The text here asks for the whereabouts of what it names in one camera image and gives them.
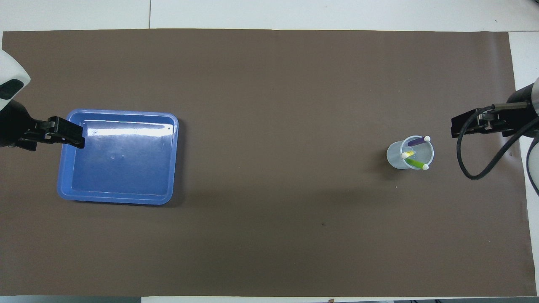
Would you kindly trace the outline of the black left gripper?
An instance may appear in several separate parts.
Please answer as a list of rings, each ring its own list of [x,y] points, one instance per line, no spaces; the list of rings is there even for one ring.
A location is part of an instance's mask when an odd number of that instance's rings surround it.
[[[22,104],[10,100],[0,112],[0,147],[19,147],[34,152],[38,143],[49,144],[45,134],[36,128],[41,122],[33,119]],[[50,117],[47,134],[52,141],[66,141],[77,149],[85,147],[83,127],[64,118]]]

